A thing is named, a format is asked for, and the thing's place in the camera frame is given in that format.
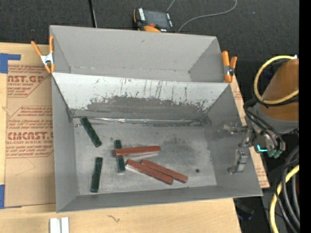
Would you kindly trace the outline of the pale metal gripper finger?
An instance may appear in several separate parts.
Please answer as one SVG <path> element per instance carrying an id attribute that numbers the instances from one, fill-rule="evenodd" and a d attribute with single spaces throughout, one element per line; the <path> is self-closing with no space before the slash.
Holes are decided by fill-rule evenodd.
<path id="1" fill-rule="evenodd" d="M 248 160 L 248 154 L 244 149 L 237 149 L 233 165 L 227 169 L 229 174 L 244 172 Z"/>
<path id="2" fill-rule="evenodd" d="M 218 133 L 220 135 L 222 134 L 235 135 L 244 133 L 245 130 L 246 128 L 243 127 L 242 125 L 239 125 L 237 122 L 224 122 L 219 126 Z"/>

